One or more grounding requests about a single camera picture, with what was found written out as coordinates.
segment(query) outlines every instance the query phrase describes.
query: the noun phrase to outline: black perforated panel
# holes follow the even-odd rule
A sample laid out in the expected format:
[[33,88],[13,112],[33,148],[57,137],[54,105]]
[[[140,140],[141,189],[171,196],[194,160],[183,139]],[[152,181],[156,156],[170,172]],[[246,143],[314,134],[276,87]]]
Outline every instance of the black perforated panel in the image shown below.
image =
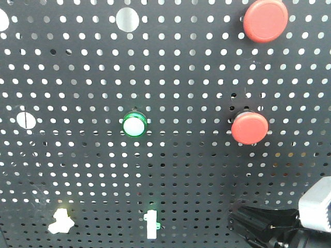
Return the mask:
[[[288,26],[268,44],[243,33],[253,2],[2,1],[8,247],[246,248],[226,228],[233,206],[297,208],[331,174],[331,1],[283,1]],[[231,136],[245,108],[270,123],[255,146]],[[122,132],[132,109],[148,118],[142,137]],[[60,207],[75,226],[52,235]]]

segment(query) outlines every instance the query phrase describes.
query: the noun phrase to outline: hole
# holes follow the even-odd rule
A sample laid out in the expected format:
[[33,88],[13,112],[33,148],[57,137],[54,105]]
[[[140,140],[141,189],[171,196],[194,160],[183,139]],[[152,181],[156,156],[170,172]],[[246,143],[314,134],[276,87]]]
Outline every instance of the hole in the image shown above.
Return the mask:
[[133,32],[139,26],[139,16],[132,8],[122,8],[116,14],[116,24],[124,32]]
[[9,27],[9,18],[2,9],[0,9],[0,20],[0,32],[2,32]]
[[24,129],[32,129],[36,126],[36,118],[28,112],[20,112],[16,117],[17,123]]

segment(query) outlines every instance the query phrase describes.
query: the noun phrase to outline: black device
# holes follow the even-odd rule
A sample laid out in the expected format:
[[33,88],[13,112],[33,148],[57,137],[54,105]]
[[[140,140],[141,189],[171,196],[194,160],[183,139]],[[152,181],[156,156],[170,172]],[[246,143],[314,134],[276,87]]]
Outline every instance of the black device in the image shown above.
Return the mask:
[[331,247],[331,234],[302,227],[297,209],[239,207],[228,223],[253,248]]

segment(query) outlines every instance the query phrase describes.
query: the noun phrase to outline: emergency stop button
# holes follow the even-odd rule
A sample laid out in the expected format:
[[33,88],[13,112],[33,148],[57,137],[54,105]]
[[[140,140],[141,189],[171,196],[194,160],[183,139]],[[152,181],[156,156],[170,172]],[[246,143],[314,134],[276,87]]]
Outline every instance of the emergency stop button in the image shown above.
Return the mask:
[[288,10],[281,0],[257,0],[245,14],[244,31],[252,41],[271,42],[284,32],[288,19]]
[[244,145],[260,142],[268,132],[268,121],[254,112],[240,113],[231,128],[233,138]]

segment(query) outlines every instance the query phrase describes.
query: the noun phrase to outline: white plastic clip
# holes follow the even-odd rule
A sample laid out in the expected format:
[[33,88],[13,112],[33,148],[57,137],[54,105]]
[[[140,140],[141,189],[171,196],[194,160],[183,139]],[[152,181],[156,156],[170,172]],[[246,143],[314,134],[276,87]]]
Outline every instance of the white plastic clip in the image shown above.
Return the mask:
[[159,230],[161,225],[156,222],[157,211],[149,210],[144,214],[144,220],[147,221],[147,239],[156,239],[156,230]]
[[299,200],[301,224],[331,233],[331,177],[323,177]]
[[71,227],[74,226],[73,220],[68,216],[67,209],[59,208],[53,215],[56,222],[48,226],[48,231],[52,234],[63,233],[67,234]]

